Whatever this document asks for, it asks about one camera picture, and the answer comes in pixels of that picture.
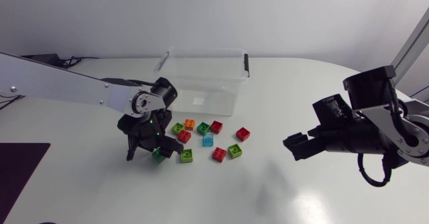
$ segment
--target white wall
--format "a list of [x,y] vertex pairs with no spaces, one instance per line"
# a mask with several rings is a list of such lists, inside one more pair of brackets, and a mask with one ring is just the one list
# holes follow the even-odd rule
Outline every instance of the white wall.
[[[169,46],[244,48],[250,56],[368,70],[393,60],[428,6],[429,0],[0,0],[0,50],[119,58],[160,56]],[[406,93],[417,90],[408,85]]]

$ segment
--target robotic arm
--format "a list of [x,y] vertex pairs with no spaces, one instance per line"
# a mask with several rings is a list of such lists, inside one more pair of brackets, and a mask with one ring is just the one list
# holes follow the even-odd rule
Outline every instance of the robotic arm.
[[183,145],[165,136],[172,119],[167,108],[177,97],[167,79],[155,83],[97,79],[2,52],[0,68],[0,92],[101,105],[124,113],[117,126],[128,136],[127,160],[133,159],[137,147],[151,152],[159,147],[167,158],[173,151],[182,153]]
[[[429,166],[429,106],[397,98],[393,66],[384,66],[343,81],[350,108],[340,95],[313,104],[320,125],[307,135],[297,133],[283,141],[295,160],[323,151],[358,154],[359,171],[373,186],[386,185],[391,170],[408,162]],[[363,168],[363,154],[383,154],[385,178],[378,182]]]

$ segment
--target green lego brick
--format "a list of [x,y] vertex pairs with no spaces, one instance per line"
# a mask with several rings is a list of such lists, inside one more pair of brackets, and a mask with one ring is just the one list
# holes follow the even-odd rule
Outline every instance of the green lego brick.
[[201,133],[202,135],[208,133],[208,131],[210,130],[210,125],[202,122],[200,123],[200,125],[196,128],[196,130],[198,131],[198,133]]
[[152,152],[152,158],[154,160],[156,160],[156,162],[158,162],[158,163],[161,163],[166,159],[166,157],[160,155],[160,149],[159,148],[156,149],[154,152]]
[[182,163],[189,163],[194,160],[192,157],[192,150],[183,150],[182,155],[180,156]]
[[173,131],[173,133],[175,133],[176,135],[179,135],[179,133],[180,133],[182,130],[185,130],[185,126],[184,126],[184,125],[182,125],[182,124],[180,124],[180,123],[176,123],[176,124],[174,124],[174,126],[172,127],[172,131]]
[[229,155],[231,156],[231,158],[236,158],[236,157],[239,157],[243,153],[243,150],[241,150],[241,148],[238,144],[234,144],[233,146],[228,147],[228,152],[229,152]]

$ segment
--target white table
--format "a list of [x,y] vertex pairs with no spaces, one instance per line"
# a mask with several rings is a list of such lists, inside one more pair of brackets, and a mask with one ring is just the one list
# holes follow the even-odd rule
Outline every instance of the white table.
[[[155,80],[158,59],[87,60],[73,68],[91,76]],[[340,93],[354,70],[297,58],[252,58],[232,117],[174,113],[223,122],[214,146],[227,148],[240,127],[251,131],[243,155],[211,160],[193,132],[185,148],[156,164],[138,149],[127,162],[121,117],[111,109],[25,98],[0,111],[2,142],[49,142],[6,223],[427,223],[429,170],[407,164],[384,188],[367,184],[356,154],[324,152],[296,162],[282,140],[318,125],[312,104]],[[381,156],[365,156],[381,179]]]

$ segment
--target black mat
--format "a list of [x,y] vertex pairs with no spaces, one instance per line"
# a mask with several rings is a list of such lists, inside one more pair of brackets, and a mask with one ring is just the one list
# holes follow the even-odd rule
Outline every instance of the black mat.
[[0,224],[49,147],[50,144],[0,143]]

